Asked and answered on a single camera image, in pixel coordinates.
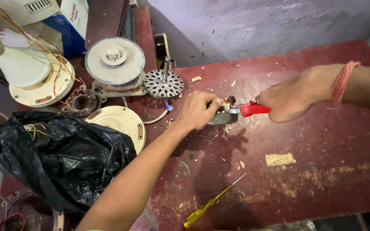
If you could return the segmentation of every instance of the person's arm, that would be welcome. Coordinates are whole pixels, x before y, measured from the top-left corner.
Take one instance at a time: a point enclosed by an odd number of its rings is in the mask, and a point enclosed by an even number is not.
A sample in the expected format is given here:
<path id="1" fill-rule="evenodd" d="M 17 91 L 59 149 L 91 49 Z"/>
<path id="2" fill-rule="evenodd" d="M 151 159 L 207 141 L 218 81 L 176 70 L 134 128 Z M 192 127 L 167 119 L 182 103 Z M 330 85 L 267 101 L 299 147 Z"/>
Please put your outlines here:
<path id="1" fill-rule="evenodd" d="M 144 149 L 97 199 L 76 231 L 129 230 L 144 210 L 162 167 L 179 142 L 193 129 L 202 129 L 219 108 L 214 94 L 193 92 L 167 130 Z"/>
<path id="2" fill-rule="evenodd" d="M 271 86 L 256 97 L 257 102 L 271 108 L 269 118 L 277 123 L 305 114 L 317 102 L 330 101 L 336 77 L 343 64 L 315 66 L 297 77 Z M 370 67 L 355 67 L 342 96 L 344 103 L 370 109 Z"/>

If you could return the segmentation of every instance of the person's hand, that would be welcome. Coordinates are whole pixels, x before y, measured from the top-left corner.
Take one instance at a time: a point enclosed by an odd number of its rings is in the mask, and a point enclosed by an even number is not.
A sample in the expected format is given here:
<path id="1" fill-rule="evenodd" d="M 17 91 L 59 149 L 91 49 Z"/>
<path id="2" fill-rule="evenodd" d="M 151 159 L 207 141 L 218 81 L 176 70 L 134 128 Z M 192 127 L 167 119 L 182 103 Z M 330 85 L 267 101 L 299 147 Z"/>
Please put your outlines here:
<path id="1" fill-rule="evenodd" d="M 169 127 L 175 126 L 187 132 L 200 130 L 213 118 L 221 99 L 214 94 L 194 91 L 186 100 L 181 112 Z"/>
<path id="2" fill-rule="evenodd" d="M 320 101 L 331 99 L 336 77 L 344 65 L 315 66 L 298 76 L 273 85 L 256 97 L 256 101 L 271 108 L 269 118 L 283 123 L 301 117 Z"/>

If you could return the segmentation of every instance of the yellow screwdriver handle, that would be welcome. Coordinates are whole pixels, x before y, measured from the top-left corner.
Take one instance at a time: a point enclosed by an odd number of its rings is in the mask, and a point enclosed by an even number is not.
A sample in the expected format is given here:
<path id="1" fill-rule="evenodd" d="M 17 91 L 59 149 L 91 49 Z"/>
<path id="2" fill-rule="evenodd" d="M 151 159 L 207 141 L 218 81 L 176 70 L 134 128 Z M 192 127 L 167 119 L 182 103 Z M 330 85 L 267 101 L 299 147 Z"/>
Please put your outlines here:
<path id="1" fill-rule="evenodd" d="M 193 223 L 195 223 L 203 214 L 205 214 L 208 207 L 212 207 L 215 201 L 213 198 L 210 198 L 208 202 L 203 204 L 197 210 L 195 210 L 191 215 L 189 215 L 184 221 L 183 224 L 185 228 L 189 228 Z"/>

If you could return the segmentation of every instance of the purple wall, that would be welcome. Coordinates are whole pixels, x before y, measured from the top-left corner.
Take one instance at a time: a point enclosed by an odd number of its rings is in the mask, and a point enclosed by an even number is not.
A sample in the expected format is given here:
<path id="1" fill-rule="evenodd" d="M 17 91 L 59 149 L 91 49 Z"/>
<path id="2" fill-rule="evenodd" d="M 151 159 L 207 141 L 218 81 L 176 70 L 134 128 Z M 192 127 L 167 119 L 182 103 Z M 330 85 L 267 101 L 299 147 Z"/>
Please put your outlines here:
<path id="1" fill-rule="evenodd" d="M 138 0 L 178 67 L 370 36 L 366 0 Z"/>

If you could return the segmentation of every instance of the red workbench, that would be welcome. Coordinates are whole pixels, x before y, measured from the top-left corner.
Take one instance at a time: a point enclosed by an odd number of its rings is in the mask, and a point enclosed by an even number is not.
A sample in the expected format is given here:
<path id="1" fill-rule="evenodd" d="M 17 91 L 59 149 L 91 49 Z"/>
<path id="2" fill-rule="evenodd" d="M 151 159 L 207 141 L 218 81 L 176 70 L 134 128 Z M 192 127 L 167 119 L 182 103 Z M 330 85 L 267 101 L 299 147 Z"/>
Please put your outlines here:
<path id="1" fill-rule="evenodd" d="M 142 36 L 148 42 L 152 37 Z M 137 42 L 146 55 L 144 71 L 151 71 L 155 67 L 148 62 L 154 56 L 150 44 L 138 37 Z M 233 95 L 237 103 L 246 103 L 309 67 L 350 60 L 370 66 L 370 48 L 363 40 L 175 69 L 186 83 L 182 98 L 170 101 L 174 109 L 160 122 L 146 126 L 146 146 L 177 117 L 194 90 Z M 84 68 L 84 57 L 70 62 L 76 76 L 90 87 L 93 79 Z M 192 83 L 196 76 L 202 80 Z M 127 101 L 145 121 L 157 118 L 165 108 L 162 100 L 150 95 Z M 123 102 L 108 98 L 102 106 L 111 105 Z M 315 105 L 303 117 L 283 124 L 271 122 L 267 115 L 240 117 L 226 126 L 231 127 L 228 134 L 225 126 L 210 125 L 192 132 L 169 158 L 131 230 L 185 230 L 183 219 L 244 172 L 248 174 L 190 230 L 237 230 L 370 211 L 370 111 L 352 105 L 336 111 L 325 108 Z M 18 105 L 18 110 L 28 109 Z M 267 166 L 266 155 L 288 153 L 295 163 Z M 15 190 L 14 181 L 6 181 L 1 188 L 5 195 Z"/>

